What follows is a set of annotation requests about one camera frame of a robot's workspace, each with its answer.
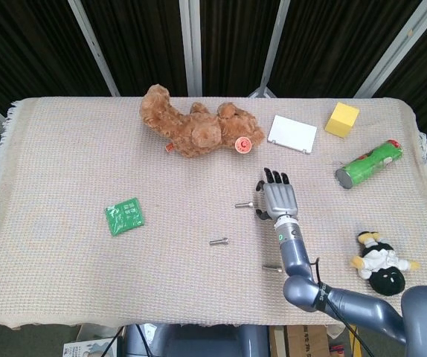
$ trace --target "green packet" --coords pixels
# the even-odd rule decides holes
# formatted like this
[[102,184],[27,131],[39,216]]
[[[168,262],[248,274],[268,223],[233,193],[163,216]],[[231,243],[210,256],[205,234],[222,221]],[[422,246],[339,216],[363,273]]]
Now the green packet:
[[105,213],[112,236],[144,225],[144,217],[136,198],[107,207]]

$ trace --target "table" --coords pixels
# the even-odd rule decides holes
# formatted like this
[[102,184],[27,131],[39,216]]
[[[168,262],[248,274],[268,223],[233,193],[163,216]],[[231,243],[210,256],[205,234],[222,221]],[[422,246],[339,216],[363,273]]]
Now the table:
[[[375,295],[350,258],[357,233],[378,231],[422,268],[427,285],[427,162],[414,120],[390,98],[345,99],[360,109],[346,139],[325,132],[336,99],[173,98],[215,110],[233,101],[265,132],[275,115],[318,127],[310,155],[263,143],[248,155],[166,153],[142,124],[141,98],[32,98],[16,103],[0,148],[0,324],[120,326],[134,322],[325,324],[283,298],[272,223],[234,204],[253,200],[264,167],[289,174],[309,258],[321,279]],[[352,190],[334,172],[385,140],[402,159]],[[146,225],[111,237],[104,208],[137,197]],[[208,241],[228,237],[224,246]],[[386,300],[399,310],[400,296]]]

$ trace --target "black cable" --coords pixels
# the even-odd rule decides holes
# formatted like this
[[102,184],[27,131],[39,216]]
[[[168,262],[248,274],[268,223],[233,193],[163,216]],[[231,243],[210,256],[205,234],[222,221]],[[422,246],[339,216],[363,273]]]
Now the black cable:
[[354,338],[353,338],[353,352],[351,353],[350,357],[354,357],[354,349],[356,348],[356,333],[357,333],[357,326],[356,326],[356,328],[354,329],[354,332],[355,332],[355,334],[354,334]]
[[147,344],[146,338],[144,337],[144,334],[142,333],[141,327],[138,324],[136,324],[136,327],[138,328],[139,335],[141,335],[142,343],[144,345],[144,349],[146,350],[147,357],[153,357],[154,355],[151,352],[151,349],[149,348],[149,344]]
[[118,331],[118,333],[116,333],[115,337],[112,338],[111,342],[109,342],[108,347],[104,350],[103,354],[101,355],[101,357],[106,356],[106,354],[108,353],[109,349],[111,348],[112,344],[114,344],[116,338],[118,338],[119,334],[121,333],[121,331],[123,330],[124,327],[121,327]]
[[[320,284],[321,278],[319,277],[319,258],[317,258],[313,264],[310,263],[310,265],[316,266],[316,277],[318,278],[318,284]],[[357,332],[353,330],[353,328],[349,325],[349,323],[342,317],[341,313],[336,309],[336,307],[333,305],[333,303],[328,297],[326,298],[326,303],[331,308],[331,310],[335,313],[335,315],[340,320],[340,322],[342,322],[347,327],[347,329],[354,335],[354,338],[357,338],[357,341],[359,341],[361,346],[364,347],[364,349],[367,351],[369,356],[374,357],[374,354],[372,353],[372,351],[370,351],[369,347],[365,344],[362,338],[359,337]]]

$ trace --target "bolt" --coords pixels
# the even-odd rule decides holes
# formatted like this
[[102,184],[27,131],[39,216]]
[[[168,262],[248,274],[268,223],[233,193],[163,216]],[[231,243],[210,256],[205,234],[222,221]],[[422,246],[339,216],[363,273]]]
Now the bolt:
[[253,202],[237,203],[235,208],[253,208]]
[[277,271],[278,273],[283,272],[283,268],[280,266],[262,266],[263,270],[269,270],[269,271]]
[[211,240],[208,244],[210,245],[228,244],[228,238]]

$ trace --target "robotic arm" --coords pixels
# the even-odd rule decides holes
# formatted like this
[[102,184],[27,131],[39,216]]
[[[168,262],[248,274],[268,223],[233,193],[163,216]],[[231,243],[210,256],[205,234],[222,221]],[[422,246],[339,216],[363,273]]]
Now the robotic arm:
[[322,311],[336,320],[381,332],[406,344],[407,357],[427,356],[427,286],[415,286],[402,295],[403,318],[387,302],[377,297],[336,289],[315,283],[311,264],[296,219],[298,206],[288,176],[265,169],[266,211],[257,210],[261,219],[272,219],[280,243],[281,257],[288,278],[285,298],[307,312]]

